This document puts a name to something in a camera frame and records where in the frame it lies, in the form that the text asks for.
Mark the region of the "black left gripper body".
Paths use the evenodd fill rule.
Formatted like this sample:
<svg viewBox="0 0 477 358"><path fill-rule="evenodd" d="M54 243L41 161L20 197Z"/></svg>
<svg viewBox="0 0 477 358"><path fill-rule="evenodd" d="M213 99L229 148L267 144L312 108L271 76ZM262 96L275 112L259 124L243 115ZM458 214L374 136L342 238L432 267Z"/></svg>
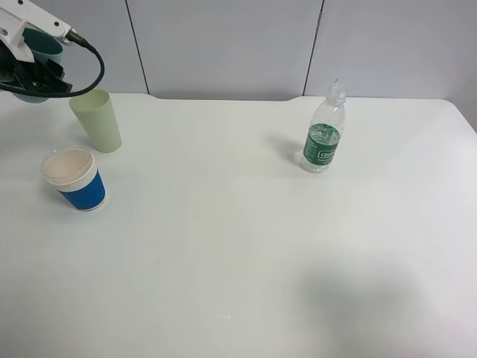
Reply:
<svg viewBox="0 0 477 358"><path fill-rule="evenodd" d="M4 43L1 43L1 89L4 87L22 88L22 67Z"/></svg>

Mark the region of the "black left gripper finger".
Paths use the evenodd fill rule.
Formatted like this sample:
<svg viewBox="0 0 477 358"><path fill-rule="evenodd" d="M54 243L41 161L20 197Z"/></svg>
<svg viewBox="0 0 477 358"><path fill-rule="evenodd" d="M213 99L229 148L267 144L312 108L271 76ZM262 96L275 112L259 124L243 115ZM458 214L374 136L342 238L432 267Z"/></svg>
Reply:
<svg viewBox="0 0 477 358"><path fill-rule="evenodd" d="M35 60L28 63L28 74L38 81L51 81L53 78L62 80L64 77L63 67L52 60L46 62Z"/></svg>
<svg viewBox="0 0 477 358"><path fill-rule="evenodd" d="M34 98L53 98L57 95L68 94L72 90L72 85L62 79L44 77L15 77L15 87L19 90L19 95L26 95Z"/></svg>

